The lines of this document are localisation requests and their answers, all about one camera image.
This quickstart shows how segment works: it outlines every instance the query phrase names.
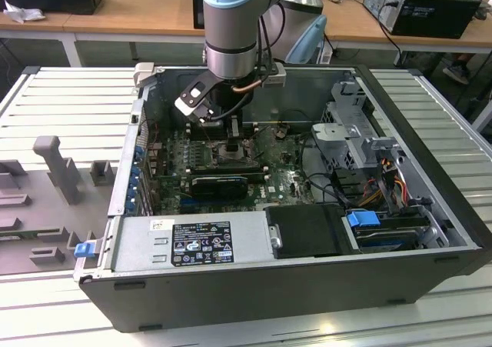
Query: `black cover plate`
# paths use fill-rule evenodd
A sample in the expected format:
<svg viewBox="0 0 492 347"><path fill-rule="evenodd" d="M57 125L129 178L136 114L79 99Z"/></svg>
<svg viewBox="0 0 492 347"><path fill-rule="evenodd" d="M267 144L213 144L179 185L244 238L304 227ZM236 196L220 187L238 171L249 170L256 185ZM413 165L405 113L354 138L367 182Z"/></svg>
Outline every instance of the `black cover plate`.
<svg viewBox="0 0 492 347"><path fill-rule="evenodd" d="M282 248L276 259L324 257L354 253L335 205L292 205L266 208L268 225L280 229Z"/></svg>

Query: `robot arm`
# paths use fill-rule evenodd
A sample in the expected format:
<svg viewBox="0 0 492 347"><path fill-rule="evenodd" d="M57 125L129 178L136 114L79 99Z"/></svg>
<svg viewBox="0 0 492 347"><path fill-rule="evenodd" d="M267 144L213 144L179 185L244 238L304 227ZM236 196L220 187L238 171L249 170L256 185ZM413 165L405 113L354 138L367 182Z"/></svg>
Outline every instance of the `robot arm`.
<svg viewBox="0 0 492 347"><path fill-rule="evenodd" d="M319 21L319 13L310 12L314 17L306 20L304 13L298 14L303 2L295 0L285 2L288 7L282 10L282 18L278 10L270 10L279 1L204 0L208 71L197 77L176 100L175 106L185 116L200 122L217 121L248 104L254 88L264 82L271 70L267 67L267 74L261 74L260 66L257 67L263 55L262 51L258 53L258 48L262 42L267 43L268 37L276 38L271 48L271 63L273 57L295 63L310 58L322 38L326 18L322 16ZM268 28L279 22L284 23L283 30L270 33ZM213 115L210 101L222 108L222 115Z"/></svg>

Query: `white table leg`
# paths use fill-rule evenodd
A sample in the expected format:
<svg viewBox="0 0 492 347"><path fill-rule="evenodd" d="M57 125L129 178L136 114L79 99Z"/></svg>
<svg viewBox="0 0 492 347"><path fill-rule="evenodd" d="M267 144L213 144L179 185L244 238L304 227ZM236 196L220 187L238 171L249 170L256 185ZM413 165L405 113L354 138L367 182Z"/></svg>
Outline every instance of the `white table leg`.
<svg viewBox="0 0 492 347"><path fill-rule="evenodd" d="M77 46L75 45L76 42L77 39L73 33L65 33L61 40L63 48L65 49L65 54L68 58L68 62L72 68L82 67L82 62L77 52Z"/></svg>

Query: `person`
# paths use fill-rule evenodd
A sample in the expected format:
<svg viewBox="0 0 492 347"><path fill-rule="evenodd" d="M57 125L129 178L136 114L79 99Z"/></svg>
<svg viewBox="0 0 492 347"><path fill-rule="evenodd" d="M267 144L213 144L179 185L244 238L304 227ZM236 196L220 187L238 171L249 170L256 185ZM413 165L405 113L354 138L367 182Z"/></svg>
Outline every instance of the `person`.
<svg viewBox="0 0 492 347"><path fill-rule="evenodd" d="M443 73L463 85L470 84L470 70L467 65L474 56L474 53L454 53L453 63L444 68Z"/></svg>

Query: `paper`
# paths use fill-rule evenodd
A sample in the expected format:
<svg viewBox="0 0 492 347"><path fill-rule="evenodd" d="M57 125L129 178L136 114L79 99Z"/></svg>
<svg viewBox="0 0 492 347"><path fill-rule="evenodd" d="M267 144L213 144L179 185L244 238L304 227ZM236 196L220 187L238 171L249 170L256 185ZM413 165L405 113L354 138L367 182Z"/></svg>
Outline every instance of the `paper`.
<svg viewBox="0 0 492 347"><path fill-rule="evenodd" d="M41 10L38 10L37 8L19 8L15 7L14 5L10 5L7 1L5 1L5 7L7 9L3 10L3 13L13 21L20 22L21 24L33 20L42 20L43 18L45 18L43 12Z"/></svg>

